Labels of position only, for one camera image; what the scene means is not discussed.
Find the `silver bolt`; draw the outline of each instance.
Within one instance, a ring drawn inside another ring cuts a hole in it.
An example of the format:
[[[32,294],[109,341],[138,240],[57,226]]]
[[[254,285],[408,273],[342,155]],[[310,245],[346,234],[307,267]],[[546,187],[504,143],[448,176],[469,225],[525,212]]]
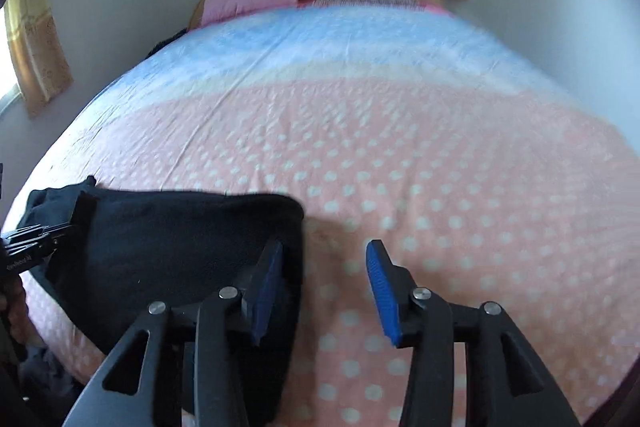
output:
[[[222,290],[220,290],[218,295],[220,295],[221,299],[234,299],[235,297],[238,297],[238,288],[235,288],[233,286],[225,286],[224,288],[222,288]]]
[[[427,288],[417,287],[414,288],[412,292],[414,298],[418,299],[418,301],[426,301],[431,299],[431,290]]]
[[[502,308],[497,302],[487,302],[487,304],[484,305],[484,313],[488,315],[500,315]]]
[[[152,315],[159,315],[166,311],[166,304],[162,301],[156,301],[149,304],[149,313]]]

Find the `yellow curtain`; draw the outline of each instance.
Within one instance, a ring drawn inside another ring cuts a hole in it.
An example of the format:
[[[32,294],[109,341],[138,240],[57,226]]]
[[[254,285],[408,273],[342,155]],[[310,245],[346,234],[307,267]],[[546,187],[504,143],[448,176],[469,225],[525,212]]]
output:
[[[72,82],[48,0],[7,0],[4,22],[27,111],[36,116]]]

